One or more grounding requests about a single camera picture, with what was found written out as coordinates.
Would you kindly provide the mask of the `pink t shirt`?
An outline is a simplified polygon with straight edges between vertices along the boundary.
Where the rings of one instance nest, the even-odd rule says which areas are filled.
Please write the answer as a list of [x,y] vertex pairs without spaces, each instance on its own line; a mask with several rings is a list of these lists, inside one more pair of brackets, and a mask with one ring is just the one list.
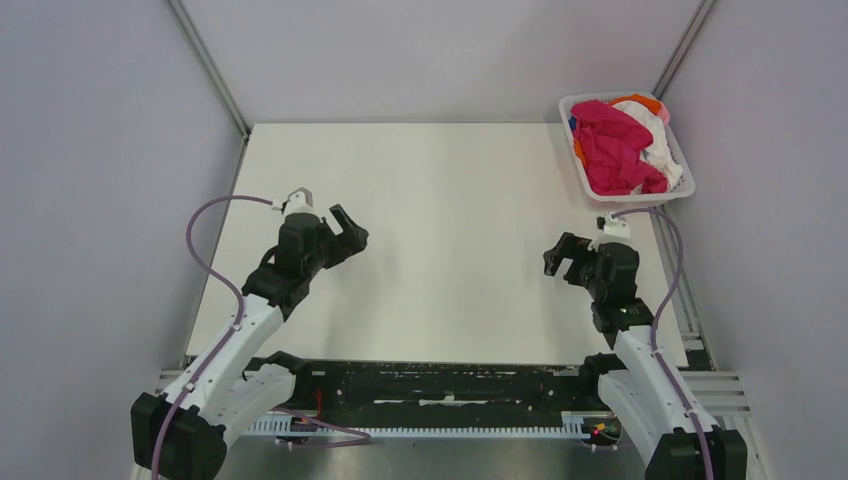
[[642,159],[654,137],[639,121],[599,100],[575,104],[571,116],[575,119],[572,136],[580,146],[595,194],[661,194],[668,190],[667,177]]

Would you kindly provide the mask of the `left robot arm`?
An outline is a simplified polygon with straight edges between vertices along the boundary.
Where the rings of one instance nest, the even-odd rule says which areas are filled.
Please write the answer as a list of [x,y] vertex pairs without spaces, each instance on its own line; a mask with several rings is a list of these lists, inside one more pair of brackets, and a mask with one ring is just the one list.
[[231,445],[272,408],[306,405],[313,379],[280,353],[243,377],[258,349],[309,295],[310,284],[365,250],[368,231],[344,208],[329,211],[334,232],[309,204],[287,200],[278,240],[236,290],[236,309],[213,341],[161,393],[141,394],[130,410],[135,463],[154,479],[212,479]]

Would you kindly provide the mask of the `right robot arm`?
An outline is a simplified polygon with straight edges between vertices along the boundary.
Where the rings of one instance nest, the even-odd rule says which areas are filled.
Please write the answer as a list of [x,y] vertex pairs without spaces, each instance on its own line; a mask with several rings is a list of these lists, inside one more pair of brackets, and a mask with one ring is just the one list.
[[645,478],[746,478],[743,436],[723,429],[664,358],[657,316],[637,294],[638,252],[565,232],[543,260],[547,276],[568,261],[564,280],[591,297],[593,323],[611,350],[585,358],[578,396],[618,418],[645,464]]

